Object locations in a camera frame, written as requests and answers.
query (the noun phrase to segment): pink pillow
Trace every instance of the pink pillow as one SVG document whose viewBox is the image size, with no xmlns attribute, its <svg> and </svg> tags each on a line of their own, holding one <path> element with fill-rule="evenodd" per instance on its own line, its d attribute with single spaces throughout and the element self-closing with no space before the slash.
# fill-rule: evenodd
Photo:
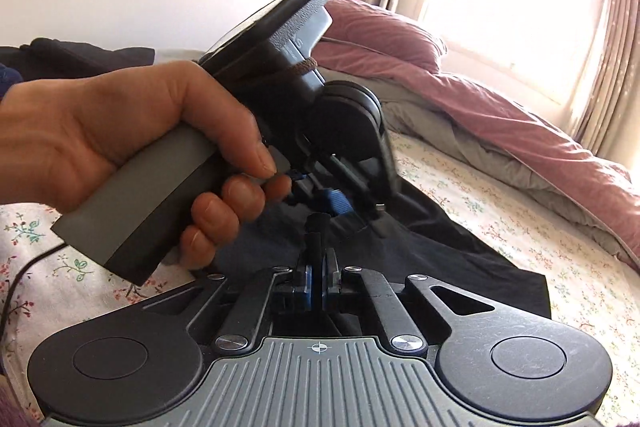
<svg viewBox="0 0 640 427">
<path fill-rule="evenodd" d="M 334 22 L 325 37 L 370 48 L 431 74 L 440 72 L 447 47 L 416 21 L 359 0 L 329 0 L 326 10 Z"/>
</svg>

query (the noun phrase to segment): floral bed sheet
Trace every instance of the floral bed sheet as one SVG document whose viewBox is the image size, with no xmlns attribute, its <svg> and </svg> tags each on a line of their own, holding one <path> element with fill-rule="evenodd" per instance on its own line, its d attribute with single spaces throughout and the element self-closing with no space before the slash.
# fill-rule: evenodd
<svg viewBox="0 0 640 427">
<path fill-rule="evenodd" d="M 614 376 L 600 421 L 607 427 L 637 421 L 640 277 L 516 190 L 415 139 L 394 135 L 392 141 L 405 179 L 512 263 L 543 273 L 553 318 L 593 335 L 607 349 Z M 59 242 L 49 230 L 57 217 L 52 208 L 37 204 L 0 206 L 0 299 L 27 260 Z M 44 338 L 188 280 L 180 268 L 161 266 L 136 287 L 70 248 L 34 266 L 14 296 L 2 345 L 7 376 L 25 409 L 42 418 L 26 382 L 26 366 Z"/>
</svg>

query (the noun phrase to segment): pivot bolt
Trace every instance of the pivot bolt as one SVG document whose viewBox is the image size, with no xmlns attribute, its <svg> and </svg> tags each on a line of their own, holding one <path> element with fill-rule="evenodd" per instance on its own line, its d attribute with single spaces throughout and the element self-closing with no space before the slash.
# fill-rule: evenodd
<svg viewBox="0 0 640 427">
<path fill-rule="evenodd" d="M 415 351 L 424 346 L 424 342 L 415 335 L 398 335 L 391 339 L 391 345 L 400 351 Z"/>
<path fill-rule="evenodd" d="M 249 345 L 242 335 L 221 335 L 216 338 L 216 346 L 224 351 L 238 351 Z"/>
</svg>

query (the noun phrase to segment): cable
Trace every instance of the cable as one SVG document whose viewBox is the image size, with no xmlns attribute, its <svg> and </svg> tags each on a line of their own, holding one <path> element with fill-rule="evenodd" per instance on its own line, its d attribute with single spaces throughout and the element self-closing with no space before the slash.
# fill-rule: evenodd
<svg viewBox="0 0 640 427">
<path fill-rule="evenodd" d="M 25 264 L 22 267 L 22 269 L 18 272 L 18 274 L 15 276 L 14 281 L 11 283 L 11 286 L 9 286 L 9 291 L 7 292 L 6 299 L 4 300 L 4 306 L 2 306 L 2 315 L 0 315 L 0 346 L 2 345 L 2 340 L 4 339 L 4 330 L 6 329 L 6 325 L 9 322 L 9 311 L 11 310 L 11 301 L 14 299 L 14 293 L 16 288 L 18 287 L 18 284 L 20 283 L 20 280 L 22 279 L 22 277 L 24 277 L 24 274 L 26 274 L 34 264 L 39 263 L 39 261 L 42 261 L 43 259 L 46 259 L 50 255 L 55 254 L 57 251 L 62 250 L 66 246 L 67 246 L 66 243 L 61 243 L 60 245 L 57 245 L 56 247 L 53 247 L 53 248 L 49 248 L 49 250 L 47 250 L 46 252 L 41 253 L 40 255 L 37 255 L 36 257 L 31 259 L 27 264 Z"/>
</svg>

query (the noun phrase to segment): handle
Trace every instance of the handle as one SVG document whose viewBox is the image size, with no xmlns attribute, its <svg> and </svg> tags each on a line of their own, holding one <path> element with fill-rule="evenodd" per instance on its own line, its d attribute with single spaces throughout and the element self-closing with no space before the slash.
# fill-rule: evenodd
<svg viewBox="0 0 640 427">
<path fill-rule="evenodd" d="M 356 272 L 343 270 L 342 281 L 360 287 L 366 302 L 360 320 L 364 319 L 366 327 L 372 328 L 385 349 L 413 356 L 427 350 L 427 340 L 382 273 L 366 268 Z"/>
<path fill-rule="evenodd" d="M 211 346 L 220 355 L 244 355 L 253 351 L 267 334 L 273 289 L 291 277 L 284 266 L 254 273 L 233 305 Z"/>
<path fill-rule="evenodd" d="M 51 230 L 114 274 L 142 285 L 191 221 L 202 192 L 232 173 L 204 134 L 180 124 L 123 165 Z"/>
</svg>

